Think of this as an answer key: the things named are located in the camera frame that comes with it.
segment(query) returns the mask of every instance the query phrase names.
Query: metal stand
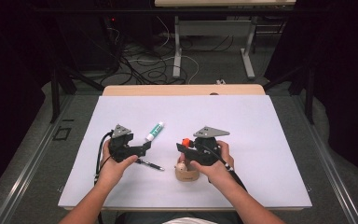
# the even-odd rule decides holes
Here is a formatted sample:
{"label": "metal stand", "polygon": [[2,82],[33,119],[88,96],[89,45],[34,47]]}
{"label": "metal stand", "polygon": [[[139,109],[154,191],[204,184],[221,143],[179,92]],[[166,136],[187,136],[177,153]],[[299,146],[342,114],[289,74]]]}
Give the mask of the metal stand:
{"label": "metal stand", "polygon": [[255,78],[255,72],[249,58],[252,40],[255,35],[257,17],[251,21],[179,21],[175,17],[175,58],[173,62],[173,77],[180,76],[182,49],[181,35],[235,35],[246,36],[245,49],[241,49],[241,57],[249,79]]}

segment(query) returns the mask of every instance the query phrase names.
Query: wooden table edge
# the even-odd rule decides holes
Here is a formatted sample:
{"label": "wooden table edge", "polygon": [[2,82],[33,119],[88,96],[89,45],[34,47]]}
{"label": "wooden table edge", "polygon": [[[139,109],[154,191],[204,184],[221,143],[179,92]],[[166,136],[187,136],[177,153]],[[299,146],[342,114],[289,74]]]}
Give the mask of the wooden table edge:
{"label": "wooden table edge", "polygon": [[107,86],[103,96],[160,96],[160,95],[265,95],[258,84],[226,85],[126,85]]}

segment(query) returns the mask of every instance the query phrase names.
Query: wrist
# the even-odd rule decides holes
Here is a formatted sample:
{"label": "wrist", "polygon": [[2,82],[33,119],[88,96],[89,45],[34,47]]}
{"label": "wrist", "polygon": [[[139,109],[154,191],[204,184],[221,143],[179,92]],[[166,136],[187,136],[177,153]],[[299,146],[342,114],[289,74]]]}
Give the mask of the wrist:
{"label": "wrist", "polygon": [[102,180],[99,180],[94,186],[95,189],[106,194],[109,194],[113,187],[112,185],[104,183]]}
{"label": "wrist", "polygon": [[229,192],[236,192],[237,190],[242,189],[242,187],[233,178],[228,178],[223,181],[216,181],[215,183],[212,183],[224,195]]}

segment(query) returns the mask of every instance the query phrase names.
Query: marker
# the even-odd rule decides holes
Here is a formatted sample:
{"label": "marker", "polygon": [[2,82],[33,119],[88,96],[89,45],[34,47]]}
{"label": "marker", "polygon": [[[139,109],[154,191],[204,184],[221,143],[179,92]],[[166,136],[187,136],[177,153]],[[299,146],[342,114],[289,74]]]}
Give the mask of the marker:
{"label": "marker", "polygon": [[143,160],[141,160],[141,159],[136,160],[136,163],[149,166],[149,167],[154,168],[154,169],[156,169],[156,170],[165,171],[165,169],[162,168],[161,166],[157,166],[156,164],[153,164],[153,163],[148,162],[148,161],[143,161]]}
{"label": "marker", "polygon": [[164,128],[164,122],[159,122],[153,129],[150,131],[150,133],[147,135],[146,140],[147,141],[153,141],[155,137],[161,132],[162,128]]}

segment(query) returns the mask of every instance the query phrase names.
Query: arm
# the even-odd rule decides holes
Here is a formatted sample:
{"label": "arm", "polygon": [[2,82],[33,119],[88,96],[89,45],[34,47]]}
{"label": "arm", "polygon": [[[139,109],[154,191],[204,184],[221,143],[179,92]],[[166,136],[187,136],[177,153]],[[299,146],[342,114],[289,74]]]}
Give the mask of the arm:
{"label": "arm", "polygon": [[[223,160],[234,167],[234,159],[229,155],[228,144],[223,141],[217,143],[221,147]],[[208,176],[209,181],[234,206],[244,223],[283,223],[237,184],[222,162],[217,161],[212,166],[202,166],[192,161],[191,165]]]}
{"label": "arm", "polygon": [[101,163],[107,161],[103,165],[98,182],[60,223],[94,223],[109,192],[123,176],[126,168],[138,159],[137,156],[131,156],[117,163],[110,157],[108,144],[109,140],[103,144]]}

